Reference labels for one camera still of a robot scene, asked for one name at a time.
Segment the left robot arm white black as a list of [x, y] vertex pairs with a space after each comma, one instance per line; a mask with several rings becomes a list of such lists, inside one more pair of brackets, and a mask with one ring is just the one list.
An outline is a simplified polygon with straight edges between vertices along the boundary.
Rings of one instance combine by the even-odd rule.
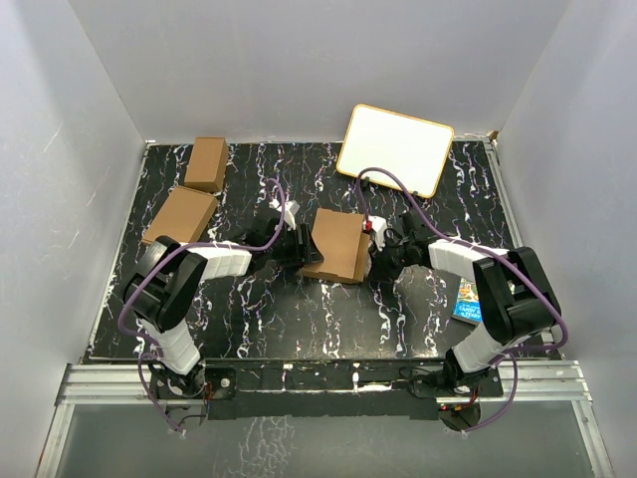
[[186, 314], [202, 282], [250, 275], [271, 261], [292, 270], [323, 262], [308, 224], [284, 224], [276, 234], [278, 223], [277, 215], [264, 213], [239, 233], [235, 242], [185, 249], [142, 286], [146, 276], [181, 246], [168, 236], [160, 236], [120, 286], [118, 295], [123, 302], [136, 290], [141, 291], [130, 311], [159, 345], [159, 357], [148, 368], [158, 383], [172, 393], [196, 397], [205, 385], [203, 358], [186, 323]]

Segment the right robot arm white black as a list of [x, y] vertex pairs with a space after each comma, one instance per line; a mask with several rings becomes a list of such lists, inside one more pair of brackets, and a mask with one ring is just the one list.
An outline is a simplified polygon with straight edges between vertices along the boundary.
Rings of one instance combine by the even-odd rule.
[[400, 220], [401, 232], [374, 234], [369, 281], [394, 282], [411, 266], [451, 273], [475, 286], [481, 314], [473, 331], [446, 352], [440, 370], [411, 373], [411, 380], [467, 394], [505, 352], [558, 323], [559, 304], [533, 249], [494, 249], [444, 239], [413, 210]]

